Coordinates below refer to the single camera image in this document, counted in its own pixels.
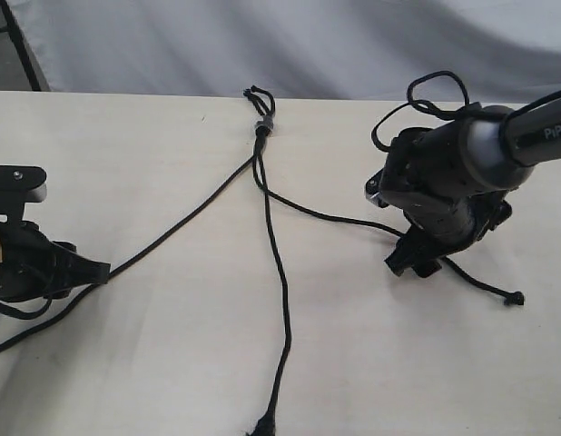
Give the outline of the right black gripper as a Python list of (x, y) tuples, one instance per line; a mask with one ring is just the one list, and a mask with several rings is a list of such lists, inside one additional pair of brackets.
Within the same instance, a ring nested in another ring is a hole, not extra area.
[(506, 193), (493, 193), (476, 181), (462, 151), (456, 132), (404, 129), (391, 141), (384, 164), (393, 175), (391, 206), (415, 225), (385, 260), (396, 276), (407, 269), (422, 279), (432, 276), (442, 268), (436, 241), (472, 244), (512, 215)]

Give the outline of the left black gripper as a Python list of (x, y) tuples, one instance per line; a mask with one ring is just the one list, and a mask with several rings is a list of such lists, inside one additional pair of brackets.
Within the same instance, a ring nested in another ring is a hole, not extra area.
[(75, 251), (72, 243), (48, 240), (36, 223), (24, 221), (13, 228), (0, 222), (0, 301), (60, 300), (71, 292), (64, 286), (107, 283), (111, 264)]

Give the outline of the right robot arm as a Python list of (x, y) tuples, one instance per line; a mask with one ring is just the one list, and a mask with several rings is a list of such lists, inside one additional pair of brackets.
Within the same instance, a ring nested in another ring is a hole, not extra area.
[(409, 127), (366, 183), (379, 207), (400, 209), (409, 229), (385, 263), (401, 275), (439, 270), (512, 214), (507, 195), (536, 165), (561, 159), (561, 91), (517, 110), (479, 103), (443, 115), (437, 128)]

